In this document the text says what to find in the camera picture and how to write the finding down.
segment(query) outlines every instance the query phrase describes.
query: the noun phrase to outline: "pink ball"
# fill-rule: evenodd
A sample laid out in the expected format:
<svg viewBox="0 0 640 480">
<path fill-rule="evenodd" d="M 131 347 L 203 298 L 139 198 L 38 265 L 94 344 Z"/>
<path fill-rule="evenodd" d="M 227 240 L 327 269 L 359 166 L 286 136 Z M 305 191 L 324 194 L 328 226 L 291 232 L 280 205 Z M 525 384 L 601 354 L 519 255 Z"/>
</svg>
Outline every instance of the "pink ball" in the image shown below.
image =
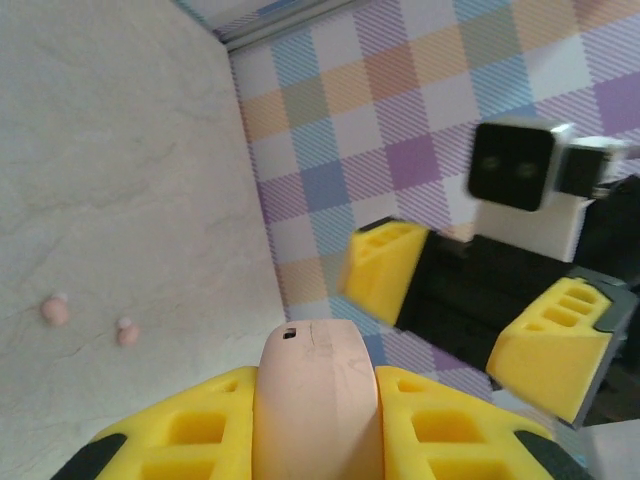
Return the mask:
<svg viewBox="0 0 640 480">
<path fill-rule="evenodd" d="M 55 295 L 40 307 L 40 313 L 53 327 L 60 327 L 69 321 L 69 307 L 62 295 Z"/>
<path fill-rule="evenodd" d="M 118 344 L 122 347 L 134 345 L 138 341 L 138 335 L 140 335 L 140 327 L 137 325 L 121 328 L 118 331 Z"/>
</svg>

